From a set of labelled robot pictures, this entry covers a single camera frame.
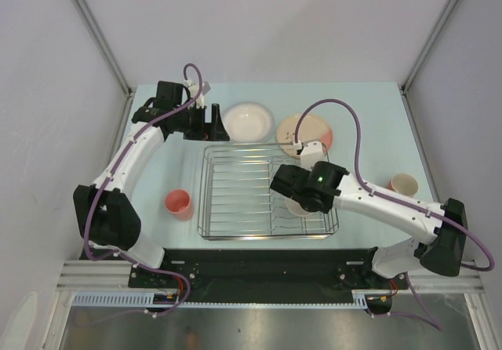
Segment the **orange and white bowl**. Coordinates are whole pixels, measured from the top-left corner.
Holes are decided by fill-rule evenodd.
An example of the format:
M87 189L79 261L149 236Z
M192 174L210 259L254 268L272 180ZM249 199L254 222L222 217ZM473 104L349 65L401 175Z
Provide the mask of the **orange and white bowl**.
M306 211L301 207L301 205L289 198L284 198L286 209L293 215L298 217L309 217L313 212Z

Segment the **white deep plate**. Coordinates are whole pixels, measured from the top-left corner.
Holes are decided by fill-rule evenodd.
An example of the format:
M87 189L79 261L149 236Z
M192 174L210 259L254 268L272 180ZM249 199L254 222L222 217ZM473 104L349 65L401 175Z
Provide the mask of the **white deep plate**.
M260 143L274 129L271 111L256 102L242 102L229 107L222 115L230 141L237 144Z

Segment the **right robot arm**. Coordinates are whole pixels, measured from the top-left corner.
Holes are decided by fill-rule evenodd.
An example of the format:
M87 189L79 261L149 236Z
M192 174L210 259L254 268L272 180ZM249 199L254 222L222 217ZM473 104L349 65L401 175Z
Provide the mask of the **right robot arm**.
M436 275L460 273L467 230L465 206L456 199L443 204L420 203L372 184L330 162L317 162L311 170L281 165L270 188L309 213L346 210L373 218L407 233L406 241L378 247L371 263L362 268L362 280L382 287L391 277L424 268Z

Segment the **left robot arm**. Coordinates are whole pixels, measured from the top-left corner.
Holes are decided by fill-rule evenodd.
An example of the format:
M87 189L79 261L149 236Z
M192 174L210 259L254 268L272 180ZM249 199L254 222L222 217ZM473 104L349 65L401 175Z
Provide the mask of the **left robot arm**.
M142 229L132 204L133 192L150 159L169 135L181 133L185 140L200 141L230 139L219 105L205 105L208 91L207 82L158 82L156 94L134 112L129 134L105 171L90 185L79 185L73 194L85 243L123 253L147 266L147 279L158 287L172 281L173 267L163 261L164 248ZM209 121L207 109L211 111Z

